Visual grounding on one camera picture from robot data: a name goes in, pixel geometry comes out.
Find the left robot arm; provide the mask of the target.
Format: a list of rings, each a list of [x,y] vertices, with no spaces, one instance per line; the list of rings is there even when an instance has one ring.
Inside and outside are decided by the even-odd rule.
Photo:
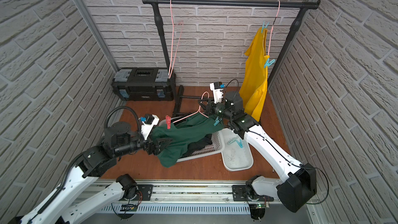
[[[126,109],[132,113],[137,123],[137,131],[131,131],[127,122],[108,124],[111,117],[119,110]],[[112,203],[138,198],[141,202],[142,193],[137,182],[125,174],[119,176],[101,192],[76,203],[76,199],[110,168],[118,159],[144,150],[148,154],[158,155],[172,142],[170,138],[151,139],[150,134],[158,124],[155,115],[146,115],[145,120],[130,107],[119,106],[105,118],[104,135],[97,145],[78,154],[68,165],[59,186],[37,207],[28,214],[10,220],[11,224],[80,224],[100,209]]]

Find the red clothespin green shirt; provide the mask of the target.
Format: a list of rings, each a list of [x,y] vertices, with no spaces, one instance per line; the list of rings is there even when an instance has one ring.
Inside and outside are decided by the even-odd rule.
[[[170,130],[171,129],[171,117],[166,115],[166,125],[167,125],[167,129]]]

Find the teal clothespin green shirt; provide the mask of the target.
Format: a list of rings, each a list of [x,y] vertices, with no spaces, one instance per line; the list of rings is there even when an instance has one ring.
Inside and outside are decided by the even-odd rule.
[[[219,116],[216,117],[215,122],[214,122],[214,126],[222,126],[222,120]]]

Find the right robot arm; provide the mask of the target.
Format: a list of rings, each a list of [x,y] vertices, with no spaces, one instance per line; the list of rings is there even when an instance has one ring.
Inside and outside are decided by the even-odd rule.
[[[255,195],[276,198],[293,213],[311,204],[311,198],[317,194],[320,169],[309,163],[302,164],[283,150],[257,120],[245,113],[239,95],[228,92],[224,101],[213,98],[198,102],[206,115],[226,120],[228,127],[255,148],[279,176],[278,179],[256,176],[250,180],[249,188]]]

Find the pink hanger of black shirt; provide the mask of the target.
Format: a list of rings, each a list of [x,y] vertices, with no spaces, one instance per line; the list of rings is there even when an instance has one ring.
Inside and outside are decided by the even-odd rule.
[[[183,26],[184,26],[183,22],[178,23],[178,25],[181,25],[181,30],[180,30],[180,33],[179,33],[179,38],[178,38],[177,44],[175,46],[174,45],[174,41],[175,41],[175,36],[176,35],[175,35],[175,22],[174,22],[174,15],[173,15],[172,0],[170,0],[170,15],[171,15],[171,22],[172,22],[172,41],[171,41],[170,65],[169,65],[169,73],[168,73],[169,79],[171,79],[171,77],[173,75],[175,60],[176,60],[176,57],[177,57],[177,52],[178,52],[180,39],[181,39]]]

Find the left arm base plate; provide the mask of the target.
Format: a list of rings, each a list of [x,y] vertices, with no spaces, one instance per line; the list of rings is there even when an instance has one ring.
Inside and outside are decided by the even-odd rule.
[[[123,198],[130,201],[150,201],[153,188],[152,184],[138,184],[125,191]]]

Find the green t-shirt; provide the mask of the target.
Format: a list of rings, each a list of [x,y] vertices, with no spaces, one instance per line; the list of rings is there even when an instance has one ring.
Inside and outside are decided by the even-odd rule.
[[[167,129],[167,125],[154,128],[150,135],[153,141],[172,139],[172,142],[157,155],[161,165],[166,168],[174,166],[177,160],[188,152],[191,143],[199,142],[206,135],[222,130],[224,125],[217,124],[216,118],[216,115],[205,117],[197,113],[176,123],[172,122],[170,129]]]

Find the white perforated laundry basket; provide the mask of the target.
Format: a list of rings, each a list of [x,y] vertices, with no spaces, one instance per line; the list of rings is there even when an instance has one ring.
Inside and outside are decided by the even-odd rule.
[[[213,133],[211,139],[212,139],[212,145],[208,145],[204,149],[194,152],[189,157],[178,159],[177,163],[180,161],[187,161],[187,160],[192,160],[192,159],[196,159],[196,158],[211,156],[211,155],[222,152],[224,149],[224,144],[223,144],[223,138],[220,135],[220,131]]]

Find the pink hanger of green shirt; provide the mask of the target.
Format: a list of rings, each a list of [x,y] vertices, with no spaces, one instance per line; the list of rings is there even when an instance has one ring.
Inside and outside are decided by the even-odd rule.
[[[205,91],[205,92],[203,92],[203,94],[202,94],[202,96],[201,96],[201,100],[204,99],[204,96],[205,96],[205,95],[207,95],[207,99],[209,99],[210,94],[209,94],[207,91]],[[201,111],[201,108],[202,108],[202,107],[199,105],[198,110],[197,110],[196,112],[194,112],[194,113],[192,113],[192,114],[190,114],[190,115],[187,115],[187,116],[185,116],[185,117],[183,117],[183,118],[180,118],[180,119],[177,119],[177,120],[173,121],[173,124],[176,124],[177,122],[180,122],[180,121],[182,121],[182,120],[185,120],[185,119],[187,119],[187,118],[189,118],[189,117],[191,117],[191,116],[194,116],[194,115],[196,115],[196,114],[200,114],[200,115],[202,115],[202,116],[204,116],[204,117],[206,117],[206,118],[209,118],[207,115],[205,115],[205,114]]]

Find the black t-shirt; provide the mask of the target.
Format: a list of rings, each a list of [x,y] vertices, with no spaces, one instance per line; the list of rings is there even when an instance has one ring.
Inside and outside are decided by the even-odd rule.
[[[181,158],[189,157],[194,152],[204,149],[208,145],[212,145],[212,134],[206,135],[204,138],[197,142],[192,142],[188,145],[188,150],[184,153]]]

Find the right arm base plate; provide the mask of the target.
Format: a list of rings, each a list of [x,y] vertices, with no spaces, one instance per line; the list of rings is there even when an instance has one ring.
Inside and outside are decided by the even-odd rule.
[[[234,202],[255,202],[260,199],[260,196],[251,187],[246,185],[233,185],[232,195]]]

